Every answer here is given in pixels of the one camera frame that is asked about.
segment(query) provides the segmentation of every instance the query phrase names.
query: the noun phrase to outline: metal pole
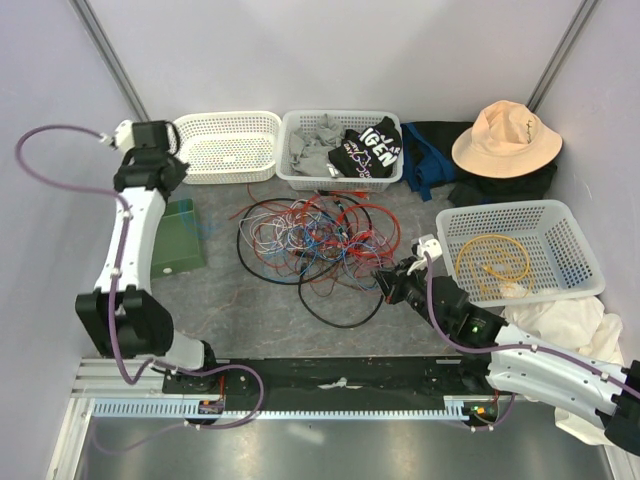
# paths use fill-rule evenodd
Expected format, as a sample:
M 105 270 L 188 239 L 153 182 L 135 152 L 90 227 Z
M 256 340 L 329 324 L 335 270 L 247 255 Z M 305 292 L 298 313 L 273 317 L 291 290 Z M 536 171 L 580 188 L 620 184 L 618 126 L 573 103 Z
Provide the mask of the metal pole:
M 544 73 L 540 77 L 540 80 L 538 80 L 536 87 L 533 89 L 531 97 L 529 97 L 527 107 L 532 112 L 535 112 L 538 107 L 540 107 L 542 100 L 544 100 L 544 97 L 551 88 L 560 68 L 567 60 L 571 48 L 575 44 L 578 36 L 583 31 L 587 21 L 599 3 L 600 0 L 582 0 L 580 3 L 578 10 L 576 10 L 567 30 L 564 32 L 564 35 L 560 40 L 560 43 L 556 47 L 556 51 L 553 52 L 551 60 L 549 60 Z
M 93 8 L 91 8 L 89 0 L 69 0 L 69 3 L 71 3 L 71 6 L 78 14 L 80 21 L 91 37 L 91 40 L 93 40 L 93 44 L 96 46 L 98 53 L 109 69 L 111 76 L 118 85 L 118 88 L 126 102 L 129 104 L 129 107 L 135 113 L 137 120 L 143 122 L 149 121 L 149 114 L 147 113 L 138 92 L 136 92 L 129 75 L 127 75 L 122 62 L 120 62 L 113 45 L 111 45 L 107 34 L 102 28 L 102 25 L 100 25 L 100 21 L 98 20 L 96 13 Z

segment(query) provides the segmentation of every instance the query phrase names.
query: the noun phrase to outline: gray cloth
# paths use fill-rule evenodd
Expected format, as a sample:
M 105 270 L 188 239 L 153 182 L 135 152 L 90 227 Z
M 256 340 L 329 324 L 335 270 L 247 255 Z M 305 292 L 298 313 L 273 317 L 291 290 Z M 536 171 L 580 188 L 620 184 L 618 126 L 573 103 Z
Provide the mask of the gray cloth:
M 342 177 L 329 162 L 329 152 L 339 147 L 344 138 L 344 126 L 329 115 L 318 120 L 315 132 L 305 133 L 301 128 L 289 138 L 289 152 L 293 156 L 291 166 L 307 177 Z

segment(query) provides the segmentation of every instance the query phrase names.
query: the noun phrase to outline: blue cloth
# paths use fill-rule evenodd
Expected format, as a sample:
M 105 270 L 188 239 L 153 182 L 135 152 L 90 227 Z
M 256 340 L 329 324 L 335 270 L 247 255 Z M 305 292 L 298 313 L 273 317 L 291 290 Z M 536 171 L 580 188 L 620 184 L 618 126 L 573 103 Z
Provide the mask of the blue cloth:
M 420 192 L 422 200 L 431 200 L 432 185 L 455 180 L 453 162 L 427 142 L 415 124 L 404 123 L 401 127 L 404 144 L 402 179 L 407 181 L 412 192 Z M 416 152 L 421 154 L 422 160 L 413 158 Z

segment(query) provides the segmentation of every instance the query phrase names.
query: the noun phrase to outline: white wall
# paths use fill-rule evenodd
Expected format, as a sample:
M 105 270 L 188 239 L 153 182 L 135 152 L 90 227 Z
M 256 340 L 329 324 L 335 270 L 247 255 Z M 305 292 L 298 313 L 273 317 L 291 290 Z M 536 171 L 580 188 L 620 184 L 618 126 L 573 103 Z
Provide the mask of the white wall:
M 468 120 L 526 103 L 579 0 L 91 0 L 152 117 Z
M 65 0 L 0 2 L 0 465 L 43 478 L 83 353 L 74 313 L 91 291 L 113 223 L 109 200 L 41 186 L 13 161 L 26 130 L 66 122 L 112 131 L 131 116 Z M 119 158 L 88 138 L 45 134 L 31 163 L 59 179 L 109 185 Z
M 601 2 L 539 115 L 564 138 L 552 196 L 569 205 L 602 267 L 602 300 L 640 357 L 640 2 Z

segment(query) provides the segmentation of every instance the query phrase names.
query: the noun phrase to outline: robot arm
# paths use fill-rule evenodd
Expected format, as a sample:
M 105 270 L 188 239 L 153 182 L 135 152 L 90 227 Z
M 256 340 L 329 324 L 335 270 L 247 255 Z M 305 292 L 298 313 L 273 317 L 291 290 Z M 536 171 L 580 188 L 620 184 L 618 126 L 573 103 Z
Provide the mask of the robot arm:
M 193 370 L 203 367 L 210 348 L 175 331 L 169 312 L 151 296 L 151 258 L 158 225 L 169 195 L 188 168 L 169 151 L 168 126 L 172 125 L 125 121 L 116 130 L 112 146 L 123 152 L 124 160 L 114 177 L 114 188 L 127 202 L 129 211 L 116 202 L 116 221 L 104 268 L 94 291 L 76 298 L 76 312 L 100 354 L 113 357 L 108 296 L 116 275 L 115 310 L 122 356 L 149 355 Z M 174 135 L 177 151 L 179 136 L 175 127 Z M 121 266 L 116 270 L 123 227 L 127 229 L 126 242 Z
M 565 409 L 604 429 L 614 444 L 640 454 L 640 401 L 620 386 L 638 390 L 640 362 L 627 369 L 556 347 L 471 304 L 451 277 L 432 280 L 434 326 L 427 304 L 424 256 L 438 256 L 439 244 L 433 237 L 423 238 L 416 253 L 422 258 L 410 257 L 374 276 L 387 303 L 406 301 L 458 346 L 470 387 L 488 384 Z

